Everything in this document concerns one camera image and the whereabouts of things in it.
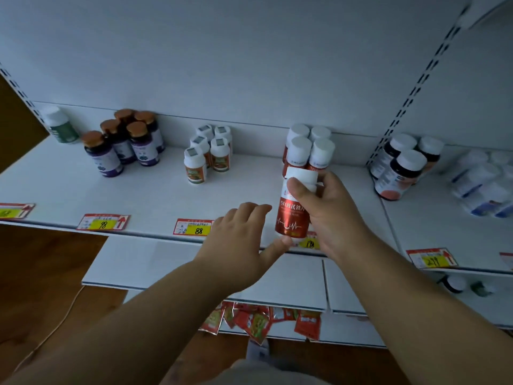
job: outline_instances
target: brown bottle cap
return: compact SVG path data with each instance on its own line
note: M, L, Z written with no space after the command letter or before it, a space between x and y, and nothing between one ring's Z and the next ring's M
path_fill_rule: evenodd
M99 131L86 132L80 139L86 147L96 147L103 143L103 135Z
M130 136L133 137L144 136L148 133L146 124L144 124L143 122L131 122L127 126L127 131L130 134Z
M121 124L119 119L108 119L105 122L102 122L99 127L102 129L105 134L113 134L118 132L118 126Z
M135 113L135 110L133 109L129 109L129 108L125 108L125 109L120 109L118 111L115 111L114 112L114 117L118 120L121 120L122 122L130 119L133 114Z
M146 124L151 124L155 121L155 114L150 111L137 111L133 117L140 122L145 122Z

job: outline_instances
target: right arm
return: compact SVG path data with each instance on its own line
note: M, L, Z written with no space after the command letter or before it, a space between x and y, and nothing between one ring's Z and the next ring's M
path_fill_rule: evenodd
M323 182L320 198L294 178L287 186L409 380L511 383L513 339L373 234L336 175Z

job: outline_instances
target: left arm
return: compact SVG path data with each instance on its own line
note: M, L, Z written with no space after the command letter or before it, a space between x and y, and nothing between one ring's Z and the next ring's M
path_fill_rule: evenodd
M231 209L192 262L5 384L158 384L210 312L257 282L292 245L279 238L259 253L270 210L253 203Z

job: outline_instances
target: dark bottle with orange cap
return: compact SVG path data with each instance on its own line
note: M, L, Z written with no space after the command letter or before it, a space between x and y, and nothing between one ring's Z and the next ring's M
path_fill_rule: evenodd
M128 131L122 126L121 121L110 119L102 122L99 126L123 165L137 161L130 144Z
M166 145L162 139L160 129L158 129L158 123L155 114L150 111L137 111L133 117L135 117L136 121L146 124L146 127L148 127L148 131L150 131L151 137L153 139L153 143L155 143L157 151L159 153L164 151L166 149Z
M93 158L96 167L105 177L116 177L123 172L116 152L99 131L89 131L81 138L86 153Z
M133 122L127 126L130 134L130 143L137 156L139 163L143 166L153 166L159 161L158 152L151 134L143 122Z
M133 117L135 114L135 110L125 108L120 109L114 112L114 117L118 119L123 126L128 126L131 122L135 122L135 118Z

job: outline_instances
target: forearm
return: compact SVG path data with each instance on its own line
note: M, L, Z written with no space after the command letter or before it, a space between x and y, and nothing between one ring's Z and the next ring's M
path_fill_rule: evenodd
M189 262L8 384L159 383L226 292Z
M335 259L413 383L510 379L513 340L379 238L367 236Z

